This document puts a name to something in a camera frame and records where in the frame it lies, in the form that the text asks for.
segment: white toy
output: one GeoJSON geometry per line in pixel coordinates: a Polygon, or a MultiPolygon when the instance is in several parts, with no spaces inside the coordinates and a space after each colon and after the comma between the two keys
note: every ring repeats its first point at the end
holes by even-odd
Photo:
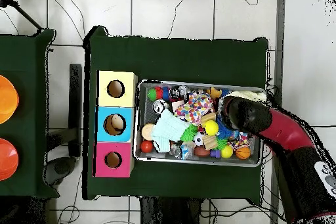
{"type": "Polygon", "coordinates": [[[203,136],[205,135],[205,132],[198,131],[194,137],[193,142],[196,144],[196,146],[203,146],[203,136]]]}

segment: gray bin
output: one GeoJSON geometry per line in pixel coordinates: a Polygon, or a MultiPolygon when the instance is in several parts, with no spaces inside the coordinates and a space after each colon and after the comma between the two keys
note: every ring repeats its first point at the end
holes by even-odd
{"type": "Polygon", "coordinates": [[[253,87],[240,87],[240,86],[225,86],[225,85],[212,85],[200,83],[184,83],[184,82],[170,82],[170,81],[153,81],[142,80],[136,87],[136,112],[135,112],[135,131],[133,140],[133,155],[138,160],[155,161],[155,162],[181,162],[189,164],[208,164],[217,166],[244,166],[256,167],[261,163],[263,141],[258,137],[254,137],[251,143],[251,156],[246,160],[240,160],[234,154],[230,158],[200,158],[193,156],[187,160],[180,160],[175,156],[166,153],[158,153],[155,149],[149,153],[144,153],[140,149],[140,144],[143,140],[141,136],[141,129],[147,123],[155,123],[159,115],[153,111],[153,102],[146,96],[147,91],[153,87],[172,87],[176,85],[185,85],[189,89],[208,89],[210,87],[219,89],[228,89],[229,91],[253,91],[264,92],[264,89],[253,87]]]}

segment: round hole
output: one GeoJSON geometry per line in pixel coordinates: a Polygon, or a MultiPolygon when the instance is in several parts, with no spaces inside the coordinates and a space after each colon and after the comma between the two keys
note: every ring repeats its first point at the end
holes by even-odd
{"type": "Polygon", "coordinates": [[[125,128],[126,121],[122,115],[112,114],[104,121],[104,129],[110,135],[121,135],[125,128]]]}
{"type": "Polygon", "coordinates": [[[113,80],[108,84],[108,95],[110,97],[119,98],[125,93],[125,86],[119,80],[113,80]]]}
{"type": "Polygon", "coordinates": [[[105,156],[105,164],[110,168],[118,168],[121,164],[121,155],[117,152],[110,152],[105,156]]]}

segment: dark green table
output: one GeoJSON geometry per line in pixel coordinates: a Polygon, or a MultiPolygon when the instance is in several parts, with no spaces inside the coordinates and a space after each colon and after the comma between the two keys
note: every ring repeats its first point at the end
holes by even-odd
{"type": "Polygon", "coordinates": [[[13,116],[0,124],[0,138],[17,149],[15,174],[0,181],[0,195],[58,197],[43,180],[46,153],[46,49],[53,30],[32,37],[0,35],[0,74],[15,86],[20,102],[13,116]]]}
{"type": "Polygon", "coordinates": [[[95,74],[97,70],[134,72],[138,79],[157,79],[260,87],[266,80],[268,41],[185,40],[108,37],[94,27],[84,40],[85,99],[83,197],[184,196],[249,198],[259,204],[261,166],[207,166],[135,161],[128,179],[93,177],[95,74]]]}

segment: orange bowl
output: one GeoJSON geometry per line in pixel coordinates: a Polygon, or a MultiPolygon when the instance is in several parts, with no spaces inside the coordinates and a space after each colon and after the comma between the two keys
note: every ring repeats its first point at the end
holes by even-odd
{"type": "Polygon", "coordinates": [[[0,181],[8,179],[18,167],[18,152],[7,140],[0,138],[0,181]]]}
{"type": "Polygon", "coordinates": [[[18,107],[18,93],[13,84],[0,76],[0,123],[7,121],[18,107]]]}

